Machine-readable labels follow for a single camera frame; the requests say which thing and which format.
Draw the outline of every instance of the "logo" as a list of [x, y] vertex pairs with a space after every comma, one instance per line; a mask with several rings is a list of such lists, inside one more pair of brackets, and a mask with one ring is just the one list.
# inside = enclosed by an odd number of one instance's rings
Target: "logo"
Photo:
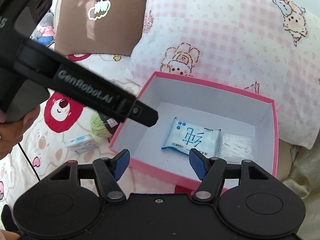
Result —
[[106, 102], [107, 104], [109, 104], [113, 99], [113, 97], [110, 96], [109, 94], [103, 95], [101, 90], [94, 89], [92, 87], [92, 85], [86, 84], [84, 82], [84, 80], [77, 79], [76, 77], [68, 75], [67, 71], [65, 71], [65, 70], [61, 70], [58, 73], [58, 78], [63, 80], [64, 82], [71, 84], [72, 86], [82, 90], [83, 92], [86, 92], [87, 94], [90, 94], [91, 96], [93, 96], [101, 101]]
[[111, 3], [109, 0], [97, 0], [94, 3], [94, 6], [88, 11], [89, 20], [96, 21], [105, 17], [110, 9], [110, 5]]

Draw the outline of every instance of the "gray stuffed animal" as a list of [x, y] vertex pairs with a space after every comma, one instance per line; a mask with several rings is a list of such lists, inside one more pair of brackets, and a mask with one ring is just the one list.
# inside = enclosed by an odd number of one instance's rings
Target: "gray stuffed animal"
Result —
[[38, 24], [36, 40], [44, 46], [50, 45], [54, 39], [53, 14], [47, 12]]

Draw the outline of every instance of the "brown pillow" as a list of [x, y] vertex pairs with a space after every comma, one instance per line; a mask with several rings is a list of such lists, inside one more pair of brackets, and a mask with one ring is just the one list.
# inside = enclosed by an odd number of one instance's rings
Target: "brown pillow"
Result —
[[142, 35], [146, 0], [62, 0], [56, 52], [131, 55]]

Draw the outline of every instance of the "blue wet wipes package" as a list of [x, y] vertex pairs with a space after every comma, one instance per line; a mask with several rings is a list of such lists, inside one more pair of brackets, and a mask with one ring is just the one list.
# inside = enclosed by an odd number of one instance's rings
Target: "blue wet wipes package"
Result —
[[217, 155], [219, 138], [220, 130], [210, 130], [175, 118], [161, 149], [170, 148], [189, 155], [190, 149], [196, 148], [205, 157], [211, 158]]

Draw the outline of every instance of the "finger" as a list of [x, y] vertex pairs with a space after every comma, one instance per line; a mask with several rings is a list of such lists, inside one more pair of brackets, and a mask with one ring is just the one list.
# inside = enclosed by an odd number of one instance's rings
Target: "finger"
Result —
[[0, 109], [0, 123], [4, 122], [6, 118], [7, 118], [7, 115], [4, 112], [2, 112], [2, 110]]
[[20, 235], [18, 235], [17, 233], [5, 231], [2, 229], [1, 229], [1, 232], [2, 232], [5, 239], [18, 240], [20, 238]]
[[14, 141], [4, 141], [0, 140], [0, 152], [8, 152], [10, 150], [12, 150], [12, 148], [17, 145], [18, 143], [20, 143], [23, 139], [23, 136], [19, 137], [18, 139], [14, 140]]
[[15, 123], [1, 123], [0, 136], [1, 140], [14, 141], [23, 134], [23, 120]]
[[28, 130], [40, 114], [40, 106], [30, 111], [23, 118], [23, 132]]

